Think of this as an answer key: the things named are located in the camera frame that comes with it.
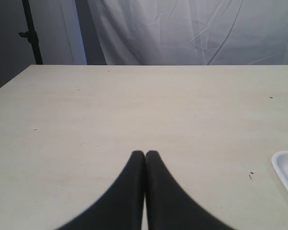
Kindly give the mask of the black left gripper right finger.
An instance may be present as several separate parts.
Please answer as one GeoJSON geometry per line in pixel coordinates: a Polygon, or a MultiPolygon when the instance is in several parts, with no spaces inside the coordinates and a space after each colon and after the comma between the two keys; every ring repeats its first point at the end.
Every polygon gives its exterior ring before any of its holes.
{"type": "Polygon", "coordinates": [[[159,153],[150,150],[146,163],[146,213],[150,230],[231,230],[198,205],[176,182],[159,153]]]}

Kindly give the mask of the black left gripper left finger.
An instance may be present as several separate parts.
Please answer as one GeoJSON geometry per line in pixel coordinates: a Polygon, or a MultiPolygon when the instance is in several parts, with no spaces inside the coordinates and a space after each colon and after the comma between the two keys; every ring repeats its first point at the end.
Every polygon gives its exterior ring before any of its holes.
{"type": "Polygon", "coordinates": [[[60,230],[140,230],[145,192],[145,156],[133,151],[109,189],[60,230]]]}

